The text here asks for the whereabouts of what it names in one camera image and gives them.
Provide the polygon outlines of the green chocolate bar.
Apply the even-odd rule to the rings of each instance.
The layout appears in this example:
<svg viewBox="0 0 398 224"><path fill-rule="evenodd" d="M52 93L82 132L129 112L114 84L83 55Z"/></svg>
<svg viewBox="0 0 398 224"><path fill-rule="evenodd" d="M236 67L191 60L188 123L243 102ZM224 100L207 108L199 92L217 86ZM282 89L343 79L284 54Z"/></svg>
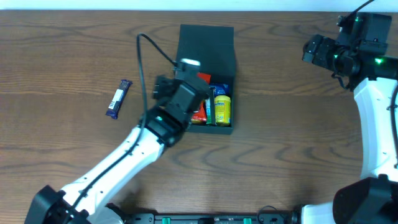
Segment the green chocolate bar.
<svg viewBox="0 0 398 224"><path fill-rule="evenodd" d="M210 87L209 98L205 100L206 106L206 124L208 126L215 126L215 87Z"/></svg>

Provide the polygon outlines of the red candy bag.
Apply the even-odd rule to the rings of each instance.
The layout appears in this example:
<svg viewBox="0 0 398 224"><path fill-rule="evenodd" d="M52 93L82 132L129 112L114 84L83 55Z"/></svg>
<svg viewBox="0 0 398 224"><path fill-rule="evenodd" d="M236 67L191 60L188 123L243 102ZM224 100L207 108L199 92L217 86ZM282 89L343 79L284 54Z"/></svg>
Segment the red candy bag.
<svg viewBox="0 0 398 224"><path fill-rule="evenodd" d="M205 73L198 73L198 77L203 79L207 84L210 83L211 75ZM191 122L193 124L203 125L207 122L207 116L205 112L205 101L202 101L198 111L193 115Z"/></svg>

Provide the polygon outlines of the purple chocolate bar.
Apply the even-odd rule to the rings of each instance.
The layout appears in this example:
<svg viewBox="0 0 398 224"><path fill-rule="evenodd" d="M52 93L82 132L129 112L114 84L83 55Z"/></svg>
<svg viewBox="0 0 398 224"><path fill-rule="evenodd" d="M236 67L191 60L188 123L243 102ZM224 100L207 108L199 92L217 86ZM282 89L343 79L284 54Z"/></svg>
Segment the purple chocolate bar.
<svg viewBox="0 0 398 224"><path fill-rule="evenodd" d="M123 103L124 97L132 84L133 82L130 80L121 80L118 89L116 90L113 99L108 106L106 116L109 116L113 119L118 118L118 113Z"/></svg>

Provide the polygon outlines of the blue snack bar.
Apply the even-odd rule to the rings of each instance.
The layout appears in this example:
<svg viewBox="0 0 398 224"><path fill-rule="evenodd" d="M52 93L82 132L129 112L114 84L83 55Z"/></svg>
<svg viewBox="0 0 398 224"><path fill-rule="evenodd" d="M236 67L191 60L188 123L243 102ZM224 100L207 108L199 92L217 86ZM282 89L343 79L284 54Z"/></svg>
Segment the blue snack bar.
<svg viewBox="0 0 398 224"><path fill-rule="evenodd" d="M210 83L210 87L214 91L214 97L219 95L230 95L230 86L225 83Z"/></svg>

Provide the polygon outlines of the yellow plastic bottle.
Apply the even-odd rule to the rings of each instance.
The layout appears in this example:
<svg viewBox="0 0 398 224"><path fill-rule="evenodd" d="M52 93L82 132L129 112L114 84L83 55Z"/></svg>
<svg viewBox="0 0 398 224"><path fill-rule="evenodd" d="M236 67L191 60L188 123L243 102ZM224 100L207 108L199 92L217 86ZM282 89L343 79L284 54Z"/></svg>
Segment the yellow plastic bottle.
<svg viewBox="0 0 398 224"><path fill-rule="evenodd" d="M215 98L215 121L217 126L229 126L231 124L230 97L218 95Z"/></svg>

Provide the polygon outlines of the dark green box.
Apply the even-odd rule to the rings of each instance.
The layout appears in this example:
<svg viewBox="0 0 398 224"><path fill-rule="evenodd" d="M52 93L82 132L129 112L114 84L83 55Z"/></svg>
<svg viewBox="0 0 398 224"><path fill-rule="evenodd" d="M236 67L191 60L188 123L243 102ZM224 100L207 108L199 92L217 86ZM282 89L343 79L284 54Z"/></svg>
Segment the dark green box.
<svg viewBox="0 0 398 224"><path fill-rule="evenodd" d="M176 60L183 58L199 61L200 72L209 74L211 83L227 84L231 98L231 124L229 126L192 124L188 131L230 135L234 129L234 84L237 70L234 28L182 24Z"/></svg>

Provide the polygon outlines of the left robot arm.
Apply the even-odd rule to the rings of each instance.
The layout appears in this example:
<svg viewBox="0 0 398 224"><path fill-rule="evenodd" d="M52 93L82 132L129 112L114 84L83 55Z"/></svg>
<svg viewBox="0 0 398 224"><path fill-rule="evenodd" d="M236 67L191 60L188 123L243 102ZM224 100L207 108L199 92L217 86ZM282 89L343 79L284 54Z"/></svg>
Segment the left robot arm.
<svg viewBox="0 0 398 224"><path fill-rule="evenodd" d="M210 87L197 75L156 79L158 101L127 138L92 170L55 191L33 198L26 223L123 223L108 202L143 168L179 142Z"/></svg>

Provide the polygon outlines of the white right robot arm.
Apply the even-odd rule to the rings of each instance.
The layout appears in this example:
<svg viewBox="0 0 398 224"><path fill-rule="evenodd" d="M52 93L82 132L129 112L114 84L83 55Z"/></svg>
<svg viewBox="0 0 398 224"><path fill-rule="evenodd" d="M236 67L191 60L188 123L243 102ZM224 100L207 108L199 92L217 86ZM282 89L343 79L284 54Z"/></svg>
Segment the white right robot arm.
<svg viewBox="0 0 398 224"><path fill-rule="evenodd" d="M397 223L397 59L386 56L392 17L354 11L338 19L337 39L314 35L304 62L332 72L354 94L363 142L361 179L332 202L305 205L292 223Z"/></svg>

